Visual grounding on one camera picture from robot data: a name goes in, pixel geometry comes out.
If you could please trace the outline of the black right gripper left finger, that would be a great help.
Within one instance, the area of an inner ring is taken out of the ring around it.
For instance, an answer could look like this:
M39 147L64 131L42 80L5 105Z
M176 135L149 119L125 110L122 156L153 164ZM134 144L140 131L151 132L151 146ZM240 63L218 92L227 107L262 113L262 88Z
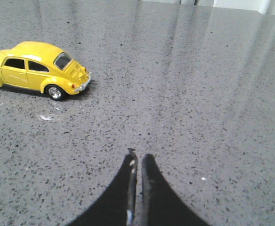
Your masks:
M100 197L70 226L131 226L135 218L138 159L129 148L123 163Z

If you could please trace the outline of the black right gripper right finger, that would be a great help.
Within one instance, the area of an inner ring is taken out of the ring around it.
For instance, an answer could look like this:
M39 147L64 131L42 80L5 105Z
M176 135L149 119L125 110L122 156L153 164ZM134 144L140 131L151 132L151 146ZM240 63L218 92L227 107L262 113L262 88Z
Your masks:
M146 154L142 160L142 188L143 226L207 225L170 187L152 154Z

